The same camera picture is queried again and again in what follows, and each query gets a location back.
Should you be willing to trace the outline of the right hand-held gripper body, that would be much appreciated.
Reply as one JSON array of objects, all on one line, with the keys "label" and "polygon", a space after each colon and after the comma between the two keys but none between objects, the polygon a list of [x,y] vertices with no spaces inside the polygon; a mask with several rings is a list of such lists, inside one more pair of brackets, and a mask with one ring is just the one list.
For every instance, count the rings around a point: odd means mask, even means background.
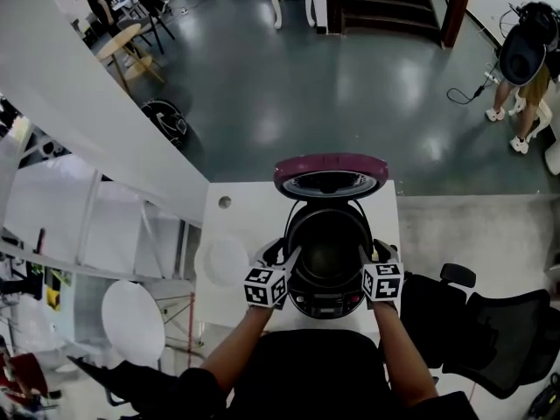
[{"label": "right hand-held gripper body", "polygon": [[373,303],[400,305],[403,290],[403,264],[401,262],[368,263],[361,269],[361,288],[367,308]]}]

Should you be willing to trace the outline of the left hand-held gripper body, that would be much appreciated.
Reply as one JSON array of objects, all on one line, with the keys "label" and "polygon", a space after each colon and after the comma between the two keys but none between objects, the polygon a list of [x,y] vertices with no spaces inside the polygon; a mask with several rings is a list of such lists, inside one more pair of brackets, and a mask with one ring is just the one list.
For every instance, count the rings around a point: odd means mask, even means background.
[{"label": "left hand-held gripper body", "polygon": [[243,280],[248,305],[282,310],[288,295],[291,273],[286,270],[253,267]]}]

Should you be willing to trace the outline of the black pot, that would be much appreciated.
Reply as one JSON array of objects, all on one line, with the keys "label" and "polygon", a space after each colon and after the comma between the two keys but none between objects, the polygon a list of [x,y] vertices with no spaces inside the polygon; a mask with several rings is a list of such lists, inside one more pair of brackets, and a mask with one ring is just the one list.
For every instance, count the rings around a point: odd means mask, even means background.
[{"label": "black pot", "polygon": [[372,253],[368,220],[356,208],[308,208],[297,212],[286,234],[286,250],[300,254],[296,275],[318,287],[348,283],[362,266],[361,253]]}]

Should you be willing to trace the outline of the white perforated steamer tray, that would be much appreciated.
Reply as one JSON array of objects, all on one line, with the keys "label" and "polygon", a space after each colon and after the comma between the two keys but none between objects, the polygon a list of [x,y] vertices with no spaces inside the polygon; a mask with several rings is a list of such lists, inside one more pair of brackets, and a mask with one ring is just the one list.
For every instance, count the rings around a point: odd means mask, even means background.
[{"label": "white perforated steamer tray", "polygon": [[249,256],[244,245],[235,237],[218,236],[204,244],[202,264],[212,284],[223,288],[242,283],[249,269]]}]

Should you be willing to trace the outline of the person's right forearm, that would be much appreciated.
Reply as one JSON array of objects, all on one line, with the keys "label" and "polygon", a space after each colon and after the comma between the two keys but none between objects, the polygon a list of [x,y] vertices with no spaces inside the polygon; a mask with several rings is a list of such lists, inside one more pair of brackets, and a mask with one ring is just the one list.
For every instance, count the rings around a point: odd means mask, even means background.
[{"label": "person's right forearm", "polygon": [[438,397],[430,370],[408,335],[395,308],[385,302],[374,302],[392,390],[410,408]]}]

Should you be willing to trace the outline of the person's left forearm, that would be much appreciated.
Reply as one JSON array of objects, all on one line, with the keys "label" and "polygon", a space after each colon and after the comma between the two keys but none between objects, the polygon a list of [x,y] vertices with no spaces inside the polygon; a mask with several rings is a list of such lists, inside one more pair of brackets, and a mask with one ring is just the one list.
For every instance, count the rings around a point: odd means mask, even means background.
[{"label": "person's left forearm", "polygon": [[231,392],[242,375],[272,313],[272,308],[250,307],[237,327],[201,365],[213,375],[224,394]]}]

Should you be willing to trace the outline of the white square table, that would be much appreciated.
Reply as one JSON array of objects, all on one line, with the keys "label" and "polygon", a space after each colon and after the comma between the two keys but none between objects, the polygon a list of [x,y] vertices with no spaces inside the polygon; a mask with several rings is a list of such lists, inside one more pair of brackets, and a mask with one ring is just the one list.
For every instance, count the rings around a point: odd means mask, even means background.
[{"label": "white square table", "polygon": [[[230,205],[220,206],[229,197]],[[211,183],[206,195],[199,249],[195,256],[196,294],[194,317],[199,322],[235,327],[249,306],[241,284],[223,288],[206,277],[202,252],[204,244],[218,236],[237,238],[248,253],[249,263],[256,252],[284,233],[288,214],[295,201],[285,198],[273,182]],[[367,216],[372,236],[401,249],[395,181],[389,180],[373,195],[359,200]],[[305,316],[290,298],[281,311],[275,310],[265,330],[344,329],[363,334],[377,334],[373,311],[365,302],[351,314],[337,319],[320,320]]]}]

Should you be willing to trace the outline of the maroon rice cooker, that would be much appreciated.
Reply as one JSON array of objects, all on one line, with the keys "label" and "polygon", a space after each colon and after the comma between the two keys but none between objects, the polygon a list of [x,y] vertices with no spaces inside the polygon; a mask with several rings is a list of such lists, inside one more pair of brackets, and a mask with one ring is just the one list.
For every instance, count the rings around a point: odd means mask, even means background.
[{"label": "maroon rice cooker", "polygon": [[[379,191],[387,182],[385,161],[363,154],[327,153],[293,157],[276,164],[274,184],[285,197],[301,203],[290,210],[283,232],[284,257],[288,226],[297,212],[308,208],[334,208],[349,205],[368,218],[359,200]],[[318,287],[293,271],[288,282],[291,302],[313,319],[340,319],[355,311],[365,298],[361,288],[361,270],[348,283],[336,287]]]}]

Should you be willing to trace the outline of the person's black shirt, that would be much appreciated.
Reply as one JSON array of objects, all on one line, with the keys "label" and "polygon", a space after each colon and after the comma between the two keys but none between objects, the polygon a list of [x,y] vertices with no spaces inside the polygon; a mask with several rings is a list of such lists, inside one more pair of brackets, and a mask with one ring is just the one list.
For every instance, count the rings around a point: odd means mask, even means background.
[{"label": "person's black shirt", "polygon": [[179,377],[174,397],[168,412],[191,420],[479,420],[463,392],[405,407],[376,344],[346,330],[268,333],[231,400],[201,368]]}]

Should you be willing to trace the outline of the black mesh office chair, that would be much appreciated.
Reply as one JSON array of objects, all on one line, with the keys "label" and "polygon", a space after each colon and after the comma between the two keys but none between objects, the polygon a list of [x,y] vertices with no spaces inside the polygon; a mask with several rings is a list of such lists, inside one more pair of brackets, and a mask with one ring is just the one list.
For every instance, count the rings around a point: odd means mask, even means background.
[{"label": "black mesh office chair", "polygon": [[407,272],[401,321],[429,368],[455,374],[498,399],[543,380],[560,354],[560,311],[545,289],[514,297],[468,294],[470,269],[447,263],[438,280]]}]

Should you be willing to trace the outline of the round white side table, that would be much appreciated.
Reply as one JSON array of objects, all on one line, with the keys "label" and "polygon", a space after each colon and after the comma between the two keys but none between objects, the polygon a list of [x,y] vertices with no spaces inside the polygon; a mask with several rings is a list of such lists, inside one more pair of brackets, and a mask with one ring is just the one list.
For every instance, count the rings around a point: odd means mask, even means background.
[{"label": "round white side table", "polygon": [[101,320],[124,360],[177,375],[204,360],[194,305],[194,287],[186,280],[118,280],[103,297]]}]

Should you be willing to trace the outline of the black round device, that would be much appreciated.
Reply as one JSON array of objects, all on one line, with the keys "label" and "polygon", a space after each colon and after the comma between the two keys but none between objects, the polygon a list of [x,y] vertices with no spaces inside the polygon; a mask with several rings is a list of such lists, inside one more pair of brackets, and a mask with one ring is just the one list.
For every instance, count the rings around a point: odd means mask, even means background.
[{"label": "black round device", "polygon": [[140,109],[173,146],[177,149],[182,147],[189,125],[173,103],[154,98],[144,103]]}]

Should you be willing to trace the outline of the white cylindrical bin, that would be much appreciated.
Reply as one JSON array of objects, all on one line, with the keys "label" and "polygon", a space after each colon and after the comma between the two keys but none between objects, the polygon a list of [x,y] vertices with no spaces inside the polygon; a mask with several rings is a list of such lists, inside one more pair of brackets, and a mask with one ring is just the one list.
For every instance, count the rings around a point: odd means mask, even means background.
[{"label": "white cylindrical bin", "polygon": [[556,140],[544,153],[545,163],[549,172],[560,175],[560,140]]}]

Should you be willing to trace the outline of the white ornate stool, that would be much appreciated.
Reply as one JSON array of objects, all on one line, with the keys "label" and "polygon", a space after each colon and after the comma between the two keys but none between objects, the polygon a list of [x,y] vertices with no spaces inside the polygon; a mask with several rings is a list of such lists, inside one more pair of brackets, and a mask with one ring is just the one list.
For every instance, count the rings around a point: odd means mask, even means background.
[{"label": "white ornate stool", "polygon": [[[525,109],[526,106],[526,99],[520,96],[519,89],[515,91],[514,98],[514,106],[508,111],[510,116],[517,116]],[[529,143],[532,139],[536,138],[542,130],[550,125],[551,121],[552,112],[546,102],[541,100],[535,113],[531,131],[526,136],[526,142]]]}]

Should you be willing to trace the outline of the yellow box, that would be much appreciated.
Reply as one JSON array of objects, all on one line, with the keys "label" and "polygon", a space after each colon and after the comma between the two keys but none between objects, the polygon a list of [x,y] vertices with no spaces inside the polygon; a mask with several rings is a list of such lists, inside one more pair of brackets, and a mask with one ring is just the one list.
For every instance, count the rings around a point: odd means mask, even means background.
[{"label": "yellow box", "polygon": [[71,285],[71,277],[65,271],[46,268],[44,283],[46,304],[55,312],[59,312],[61,309],[62,288]]}]

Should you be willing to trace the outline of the round wooden table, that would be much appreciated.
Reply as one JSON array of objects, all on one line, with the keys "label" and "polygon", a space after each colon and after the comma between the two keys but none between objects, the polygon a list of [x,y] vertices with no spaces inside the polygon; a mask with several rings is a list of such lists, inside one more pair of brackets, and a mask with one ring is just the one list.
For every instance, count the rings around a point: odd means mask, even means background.
[{"label": "round wooden table", "polygon": [[[133,42],[133,38],[139,36],[142,30],[143,27],[139,23],[128,26],[111,38],[96,54],[96,58],[99,61],[107,59],[113,61],[118,77],[117,81],[128,96],[131,96],[128,82],[142,74],[150,74],[161,83],[165,83],[165,80],[152,67],[153,65],[160,67],[160,65],[150,54]],[[126,72],[123,72],[116,58],[116,54],[120,51],[125,52],[133,59],[133,65],[130,66]]]}]

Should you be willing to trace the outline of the black metal-frame chair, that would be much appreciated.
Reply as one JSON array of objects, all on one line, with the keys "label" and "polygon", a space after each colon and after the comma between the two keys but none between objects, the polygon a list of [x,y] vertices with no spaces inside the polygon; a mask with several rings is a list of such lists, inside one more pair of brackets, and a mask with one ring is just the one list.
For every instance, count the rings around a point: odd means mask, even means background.
[{"label": "black metal-frame chair", "polygon": [[68,359],[113,396],[129,403],[137,412],[135,420],[167,420],[167,408],[179,382],[177,376],[127,360],[106,368],[87,363],[82,357]]}]

